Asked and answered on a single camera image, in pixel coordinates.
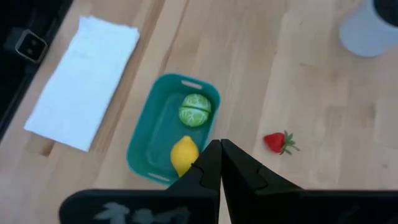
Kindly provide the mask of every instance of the lemon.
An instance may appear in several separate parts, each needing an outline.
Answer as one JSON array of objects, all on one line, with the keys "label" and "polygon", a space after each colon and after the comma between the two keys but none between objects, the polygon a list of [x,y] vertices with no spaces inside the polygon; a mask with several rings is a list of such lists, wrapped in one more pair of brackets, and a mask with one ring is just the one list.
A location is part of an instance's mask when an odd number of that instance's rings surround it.
[{"label": "lemon", "polygon": [[184,136],[174,144],[170,160],[179,177],[182,177],[198,159],[199,149],[190,136]]},{"label": "lemon", "polygon": [[183,124],[198,127],[207,121],[210,113],[210,101],[201,94],[193,93],[185,97],[179,110],[179,117]]}]

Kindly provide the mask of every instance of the lime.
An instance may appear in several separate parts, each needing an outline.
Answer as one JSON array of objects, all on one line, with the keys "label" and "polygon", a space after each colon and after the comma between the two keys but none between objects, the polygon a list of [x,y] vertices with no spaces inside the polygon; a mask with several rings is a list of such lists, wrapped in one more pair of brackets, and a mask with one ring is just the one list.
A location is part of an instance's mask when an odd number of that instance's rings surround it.
[{"label": "lime", "polygon": [[180,120],[185,125],[189,127],[197,127],[203,125],[207,121],[209,112],[182,106],[180,107],[179,116]]},{"label": "lime", "polygon": [[182,106],[196,108],[211,113],[211,103],[201,94],[193,93],[185,97]]}]

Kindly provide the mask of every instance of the yellow lemon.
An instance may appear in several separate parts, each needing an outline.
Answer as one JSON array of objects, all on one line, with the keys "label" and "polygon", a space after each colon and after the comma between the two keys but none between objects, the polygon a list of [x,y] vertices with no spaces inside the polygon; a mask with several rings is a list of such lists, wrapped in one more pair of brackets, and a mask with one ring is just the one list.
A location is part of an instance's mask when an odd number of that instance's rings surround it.
[{"label": "yellow lemon", "polygon": [[199,149],[190,136],[184,136],[174,144],[170,153],[171,162],[179,177],[182,177],[199,157]]}]

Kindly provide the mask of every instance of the strawberry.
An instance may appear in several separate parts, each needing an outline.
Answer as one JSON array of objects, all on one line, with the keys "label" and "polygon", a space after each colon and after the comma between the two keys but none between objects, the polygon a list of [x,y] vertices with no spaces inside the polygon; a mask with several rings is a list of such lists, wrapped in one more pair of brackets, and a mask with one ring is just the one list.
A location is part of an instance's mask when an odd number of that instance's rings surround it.
[{"label": "strawberry", "polygon": [[263,137],[264,143],[272,152],[276,152],[279,154],[283,154],[284,152],[286,152],[289,155],[291,155],[292,153],[288,149],[286,149],[287,147],[292,147],[297,151],[300,150],[295,146],[296,142],[292,139],[293,134],[288,134],[286,131],[285,133],[268,134]]}]

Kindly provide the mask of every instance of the strawberry leaves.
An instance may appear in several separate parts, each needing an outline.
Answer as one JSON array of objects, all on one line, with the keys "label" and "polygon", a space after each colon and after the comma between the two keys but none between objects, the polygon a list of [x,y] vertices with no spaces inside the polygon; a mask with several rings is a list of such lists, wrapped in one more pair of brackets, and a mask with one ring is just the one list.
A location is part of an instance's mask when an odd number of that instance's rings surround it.
[{"label": "strawberry leaves", "polygon": [[281,150],[280,154],[283,154],[286,152],[287,154],[292,155],[292,152],[290,152],[287,149],[288,147],[292,147],[295,150],[299,151],[300,149],[298,147],[296,147],[296,142],[293,141],[293,133],[289,134],[287,131],[284,131],[284,134],[285,134],[285,143],[282,146],[282,150]]}]

